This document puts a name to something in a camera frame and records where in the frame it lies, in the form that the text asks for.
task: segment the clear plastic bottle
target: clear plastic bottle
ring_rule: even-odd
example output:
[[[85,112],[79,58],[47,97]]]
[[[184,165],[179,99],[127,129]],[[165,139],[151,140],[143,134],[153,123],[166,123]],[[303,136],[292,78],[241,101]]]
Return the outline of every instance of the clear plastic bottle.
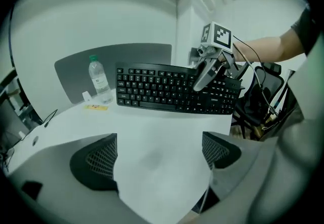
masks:
[[[89,58],[91,61],[89,65],[89,75],[96,88],[98,97],[102,103],[110,103],[113,101],[113,96],[103,66],[98,62],[97,55],[91,55]]]

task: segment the space bar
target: space bar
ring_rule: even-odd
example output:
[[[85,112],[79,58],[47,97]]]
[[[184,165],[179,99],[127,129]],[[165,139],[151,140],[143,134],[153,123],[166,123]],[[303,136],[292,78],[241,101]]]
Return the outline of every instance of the space bar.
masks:
[[[140,107],[176,110],[175,105],[168,105],[168,104],[162,104],[162,103],[152,103],[152,102],[145,102],[145,101],[140,101]]]

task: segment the yellow label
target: yellow label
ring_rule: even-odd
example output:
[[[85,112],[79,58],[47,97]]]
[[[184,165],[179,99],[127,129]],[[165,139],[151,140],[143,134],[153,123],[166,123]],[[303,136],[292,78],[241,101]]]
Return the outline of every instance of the yellow label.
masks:
[[[102,106],[102,105],[86,105],[85,108],[96,109],[96,110],[108,110],[107,106]]]

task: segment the table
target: table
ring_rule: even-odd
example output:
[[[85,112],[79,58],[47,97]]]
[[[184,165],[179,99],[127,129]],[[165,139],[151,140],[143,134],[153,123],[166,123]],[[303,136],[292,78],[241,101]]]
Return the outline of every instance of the table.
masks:
[[[177,223],[205,192],[210,170],[201,152],[203,131],[228,134],[231,115],[194,115],[118,106],[85,109],[83,102],[38,126],[15,146],[9,174],[44,148],[117,133],[114,179],[119,196],[151,223]],[[34,138],[38,136],[35,146]]]

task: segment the black keyboard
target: black keyboard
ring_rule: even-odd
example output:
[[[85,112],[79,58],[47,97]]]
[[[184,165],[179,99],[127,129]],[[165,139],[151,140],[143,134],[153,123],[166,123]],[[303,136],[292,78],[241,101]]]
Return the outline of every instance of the black keyboard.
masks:
[[[163,64],[117,63],[117,104],[145,109],[198,114],[232,114],[240,81],[216,76],[199,92],[198,71]]]

